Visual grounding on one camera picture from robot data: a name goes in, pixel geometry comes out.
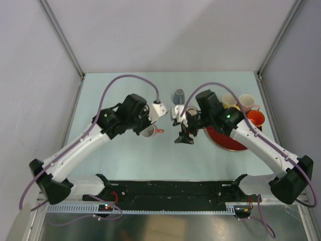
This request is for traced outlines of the large orange mug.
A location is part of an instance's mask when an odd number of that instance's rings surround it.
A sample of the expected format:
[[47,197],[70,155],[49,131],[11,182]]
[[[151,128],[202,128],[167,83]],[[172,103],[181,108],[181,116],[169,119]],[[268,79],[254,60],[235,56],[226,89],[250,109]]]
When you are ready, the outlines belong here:
[[251,110],[248,112],[247,117],[257,126],[261,127],[265,122],[265,116],[259,110]]

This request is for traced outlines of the pink mug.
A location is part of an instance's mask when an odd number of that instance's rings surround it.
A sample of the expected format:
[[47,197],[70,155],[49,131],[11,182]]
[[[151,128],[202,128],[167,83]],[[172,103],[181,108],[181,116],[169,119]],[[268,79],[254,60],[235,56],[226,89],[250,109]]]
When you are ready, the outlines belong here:
[[254,97],[248,94],[239,96],[239,106],[241,106],[246,113],[251,110],[260,110],[260,105],[255,103]]

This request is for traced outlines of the salmon mug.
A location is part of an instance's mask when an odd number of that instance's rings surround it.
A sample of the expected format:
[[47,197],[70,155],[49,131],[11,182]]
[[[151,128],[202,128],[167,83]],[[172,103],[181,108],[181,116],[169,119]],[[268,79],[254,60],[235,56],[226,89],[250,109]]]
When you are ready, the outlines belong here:
[[149,127],[145,128],[143,131],[141,131],[139,134],[144,138],[151,138],[156,134],[162,134],[164,132],[164,129],[159,129],[156,126],[156,124],[152,124]]

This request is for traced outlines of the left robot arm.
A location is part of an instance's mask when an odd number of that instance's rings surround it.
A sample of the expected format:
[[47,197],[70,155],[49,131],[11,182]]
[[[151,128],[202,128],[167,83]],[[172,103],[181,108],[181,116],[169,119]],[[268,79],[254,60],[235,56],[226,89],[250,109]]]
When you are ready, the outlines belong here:
[[141,96],[130,94],[122,103],[100,110],[73,143],[44,161],[32,160],[30,170],[48,202],[51,205],[58,204],[70,195],[94,195],[100,200],[108,199],[111,185],[104,175],[72,179],[70,172],[90,153],[117,135],[127,130],[139,135],[166,113],[167,108],[163,103],[148,105]]

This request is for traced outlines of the yellow mug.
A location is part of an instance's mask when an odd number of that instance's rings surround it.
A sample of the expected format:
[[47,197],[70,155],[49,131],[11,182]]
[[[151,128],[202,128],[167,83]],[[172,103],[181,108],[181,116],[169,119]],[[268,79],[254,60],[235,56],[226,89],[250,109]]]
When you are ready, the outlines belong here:
[[230,93],[222,96],[222,105],[224,109],[228,109],[232,107],[240,111],[240,107],[237,105],[237,100]]

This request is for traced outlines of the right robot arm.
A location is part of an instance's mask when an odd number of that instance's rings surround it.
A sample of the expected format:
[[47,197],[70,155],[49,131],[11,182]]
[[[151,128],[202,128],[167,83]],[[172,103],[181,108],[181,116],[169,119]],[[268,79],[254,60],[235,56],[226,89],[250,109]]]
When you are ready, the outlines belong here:
[[249,195],[267,193],[285,204],[293,204],[311,180],[313,160],[307,155],[298,157],[269,139],[238,109],[225,109],[214,92],[203,91],[197,94],[196,100],[200,110],[195,115],[185,111],[183,105],[172,107],[174,125],[182,128],[175,142],[193,144],[191,135],[196,136],[198,130],[212,127],[245,146],[273,172],[271,175],[243,174],[238,177],[232,188],[235,200],[244,201]]

